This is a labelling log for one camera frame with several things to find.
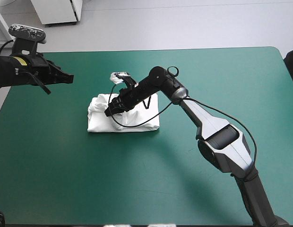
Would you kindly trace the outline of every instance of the gray floor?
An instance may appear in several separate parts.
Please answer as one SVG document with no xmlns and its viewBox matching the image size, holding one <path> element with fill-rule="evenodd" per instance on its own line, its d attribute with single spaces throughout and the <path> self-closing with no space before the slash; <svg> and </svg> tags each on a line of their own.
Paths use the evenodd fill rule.
<svg viewBox="0 0 293 227">
<path fill-rule="evenodd" d="M 8 25 L 43 28 L 40 52 L 274 46 L 285 57 L 293 49 L 293 1 L 84 0 L 77 25 L 54 27 L 41 25 L 30 0 L 0 12 Z"/>
</svg>

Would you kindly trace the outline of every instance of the robot arm display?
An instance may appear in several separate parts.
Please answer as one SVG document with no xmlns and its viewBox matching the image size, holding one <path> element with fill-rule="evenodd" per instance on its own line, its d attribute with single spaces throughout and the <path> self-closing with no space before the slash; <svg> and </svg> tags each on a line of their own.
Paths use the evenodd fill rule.
<svg viewBox="0 0 293 227">
<path fill-rule="evenodd" d="M 173 104 L 181 106 L 197 126 L 196 139 L 203 157 L 221 172 L 234 176 L 254 226 L 288 227 L 289 224 L 272 211 L 243 133 L 226 119 L 212 116 L 190 100 L 188 90 L 175 76 L 159 66 L 154 67 L 139 83 L 130 76 L 117 75 L 124 80 L 127 88 L 120 90 L 119 96 L 109 103 L 105 114 L 110 116 L 128 111 L 161 90 Z"/>
<path fill-rule="evenodd" d="M 8 57 L 0 56 L 0 88 L 34 85 L 49 94 L 50 90 L 45 86 L 47 84 L 73 83 L 73 75 L 63 72 L 52 61 L 45 59 L 42 53 L 36 52 L 38 43 L 46 43 L 43 30 L 13 24 L 9 33 L 16 39 L 12 54 Z"/>
</svg>

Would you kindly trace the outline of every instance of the folded white towel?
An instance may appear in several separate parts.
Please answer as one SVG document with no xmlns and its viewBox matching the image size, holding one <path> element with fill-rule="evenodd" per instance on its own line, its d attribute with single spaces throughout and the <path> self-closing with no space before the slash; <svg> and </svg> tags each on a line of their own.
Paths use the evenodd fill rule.
<svg viewBox="0 0 293 227">
<path fill-rule="evenodd" d="M 109 94 L 99 94 L 92 99 L 88 108 L 88 132 L 131 132 L 131 131 L 154 131 L 159 128 L 159 116 L 149 122 L 135 128 L 125 128 L 118 125 L 112 117 L 107 117 L 104 113 L 108 108 Z M 112 94 L 111 100 L 118 94 Z M 150 107 L 146 109 L 143 103 L 139 103 L 134 109 L 118 113 L 114 118 L 123 125 L 137 125 L 158 114 L 158 96 L 153 94 L 151 97 Z"/>
</svg>

